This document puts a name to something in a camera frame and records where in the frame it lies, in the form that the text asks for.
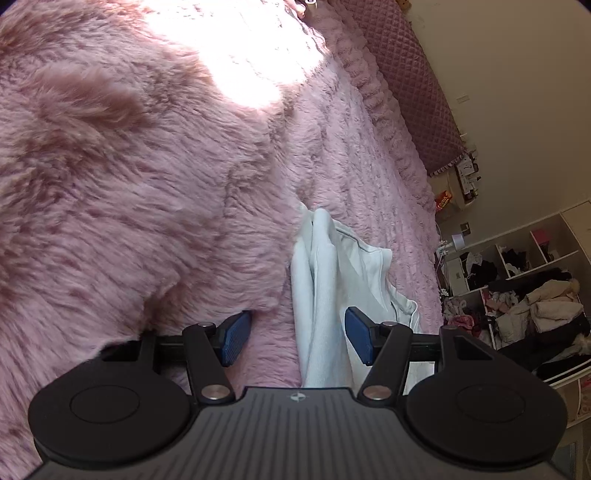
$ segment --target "metal screw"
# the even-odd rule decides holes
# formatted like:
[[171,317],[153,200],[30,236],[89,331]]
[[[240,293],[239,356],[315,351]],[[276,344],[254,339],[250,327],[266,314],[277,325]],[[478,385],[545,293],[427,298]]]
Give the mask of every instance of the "metal screw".
[[392,390],[383,385],[370,385],[363,389],[363,395],[370,400],[386,400],[392,396]]
[[224,385],[207,385],[201,390],[203,395],[208,400],[222,400],[230,394],[230,389]]

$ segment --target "pink faux fur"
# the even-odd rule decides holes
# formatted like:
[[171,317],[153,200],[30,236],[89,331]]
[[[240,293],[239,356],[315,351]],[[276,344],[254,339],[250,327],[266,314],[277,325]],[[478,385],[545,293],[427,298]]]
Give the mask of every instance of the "pink faux fur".
[[39,461],[35,392],[148,326],[254,309],[233,383],[298,386],[299,199],[392,248],[392,282],[441,322],[426,172],[338,1],[313,28],[282,2],[153,3],[0,17],[3,480]]

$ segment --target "wall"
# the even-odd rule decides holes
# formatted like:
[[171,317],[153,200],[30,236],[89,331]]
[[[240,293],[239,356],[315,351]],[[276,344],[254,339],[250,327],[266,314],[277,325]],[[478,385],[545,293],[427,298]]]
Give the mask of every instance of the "wall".
[[591,14],[574,0],[412,3],[407,18],[483,177],[443,235],[469,221],[473,244],[591,197]]

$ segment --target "pink fur blanket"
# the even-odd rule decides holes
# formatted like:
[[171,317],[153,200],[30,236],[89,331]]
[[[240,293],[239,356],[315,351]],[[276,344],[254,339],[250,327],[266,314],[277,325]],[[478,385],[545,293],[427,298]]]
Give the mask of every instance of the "pink fur blanket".
[[427,175],[338,0],[20,0],[0,17],[0,478],[42,386],[146,327],[255,310],[237,389],[298,386],[298,201],[441,323]]

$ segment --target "pink pillow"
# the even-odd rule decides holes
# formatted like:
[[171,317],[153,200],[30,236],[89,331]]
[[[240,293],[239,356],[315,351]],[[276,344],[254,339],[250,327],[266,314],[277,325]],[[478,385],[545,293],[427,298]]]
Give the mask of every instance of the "pink pillow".
[[452,111],[429,62],[395,0],[340,0],[367,40],[429,175],[464,152]]

